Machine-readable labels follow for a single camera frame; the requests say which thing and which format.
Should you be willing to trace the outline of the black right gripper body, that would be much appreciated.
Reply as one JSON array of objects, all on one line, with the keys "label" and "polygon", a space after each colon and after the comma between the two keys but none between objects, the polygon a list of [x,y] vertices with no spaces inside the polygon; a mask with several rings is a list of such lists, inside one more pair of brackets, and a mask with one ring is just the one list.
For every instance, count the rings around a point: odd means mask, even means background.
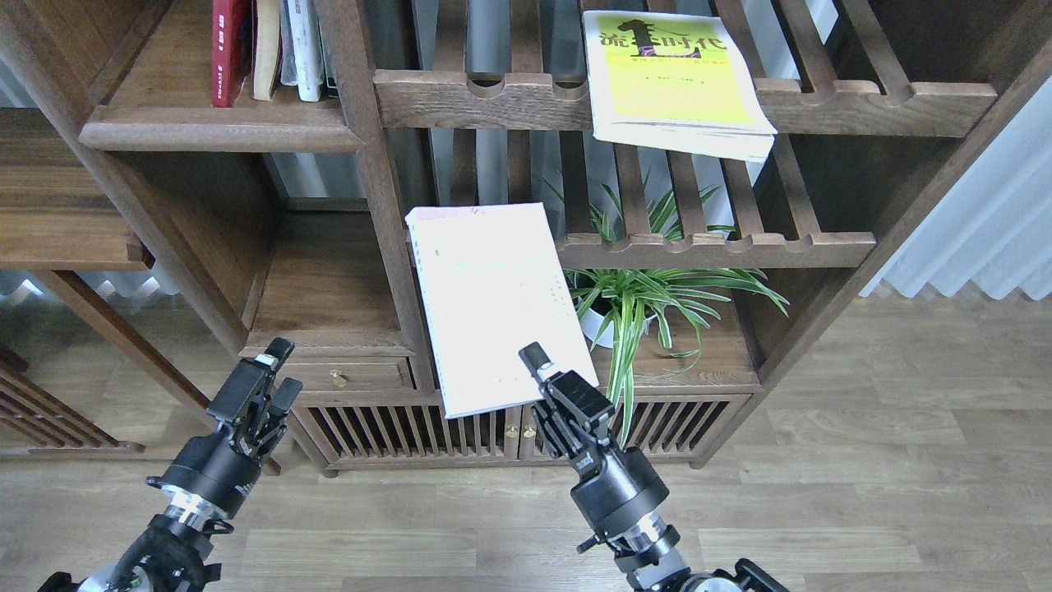
[{"label": "black right gripper body", "polygon": [[653,523],[668,488],[638,447],[610,434],[615,407],[574,371],[533,372],[542,399],[533,406],[538,433],[553,458],[579,476],[571,497],[596,540],[628,539]]}]

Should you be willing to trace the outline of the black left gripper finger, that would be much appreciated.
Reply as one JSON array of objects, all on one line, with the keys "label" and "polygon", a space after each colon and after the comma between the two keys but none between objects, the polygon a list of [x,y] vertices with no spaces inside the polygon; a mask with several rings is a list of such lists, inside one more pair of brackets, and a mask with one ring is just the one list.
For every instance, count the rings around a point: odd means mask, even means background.
[{"label": "black left gripper finger", "polygon": [[294,377],[285,377],[270,394],[270,415],[274,417],[286,416],[302,389],[303,382]]},{"label": "black left gripper finger", "polygon": [[285,361],[292,356],[294,342],[285,338],[275,338],[262,354],[256,354],[255,361],[271,373],[278,373]]}]

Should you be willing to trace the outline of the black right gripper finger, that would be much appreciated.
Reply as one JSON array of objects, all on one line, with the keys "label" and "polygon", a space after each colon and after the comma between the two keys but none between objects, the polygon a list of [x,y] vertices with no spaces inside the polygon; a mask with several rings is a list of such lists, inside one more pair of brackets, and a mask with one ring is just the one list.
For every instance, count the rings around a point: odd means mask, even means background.
[{"label": "black right gripper finger", "polygon": [[523,361],[530,376],[540,387],[545,387],[549,382],[563,376],[565,371],[547,356],[545,349],[538,342],[530,342],[525,348],[519,350],[519,359]]}]

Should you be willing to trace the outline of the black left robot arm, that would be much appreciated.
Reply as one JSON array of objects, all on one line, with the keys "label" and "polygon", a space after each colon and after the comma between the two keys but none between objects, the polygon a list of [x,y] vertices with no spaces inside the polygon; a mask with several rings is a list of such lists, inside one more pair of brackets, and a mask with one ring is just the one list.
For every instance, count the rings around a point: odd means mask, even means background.
[{"label": "black left robot arm", "polygon": [[169,495],[169,505],[119,562],[83,581],[57,571],[42,590],[201,591],[218,580],[221,566],[206,563],[211,536],[232,533],[230,520],[284,436],[302,389],[292,377],[275,383],[292,352],[292,341],[275,338],[264,353],[242,358],[234,367],[207,408],[217,421],[213,433],[188,438],[164,474],[146,479]]}]

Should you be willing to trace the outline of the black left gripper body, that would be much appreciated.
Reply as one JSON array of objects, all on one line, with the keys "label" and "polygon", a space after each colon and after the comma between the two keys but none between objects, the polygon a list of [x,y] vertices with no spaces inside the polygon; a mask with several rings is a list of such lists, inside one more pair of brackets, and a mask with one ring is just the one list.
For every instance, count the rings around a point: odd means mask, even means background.
[{"label": "black left gripper body", "polygon": [[198,497],[215,517],[236,516],[287,428],[287,415],[270,415],[275,376],[254,358],[234,367],[206,410],[217,420],[214,433],[188,438],[168,468],[173,503]]}]

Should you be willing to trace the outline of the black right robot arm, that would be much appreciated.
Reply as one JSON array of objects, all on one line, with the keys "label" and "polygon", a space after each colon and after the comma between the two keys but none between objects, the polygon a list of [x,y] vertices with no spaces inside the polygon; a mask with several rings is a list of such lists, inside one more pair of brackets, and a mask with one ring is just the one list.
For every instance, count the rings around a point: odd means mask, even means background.
[{"label": "black right robot arm", "polygon": [[612,403],[575,371],[557,371],[537,342],[519,356],[542,394],[533,417],[544,449],[566,458],[579,476],[570,495],[593,530],[579,553],[605,544],[635,591],[785,591],[747,558],[739,559],[734,573],[691,572],[676,550],[679,532],[658,514],[668,487],[638,447],[624,449],[610,435]]}]

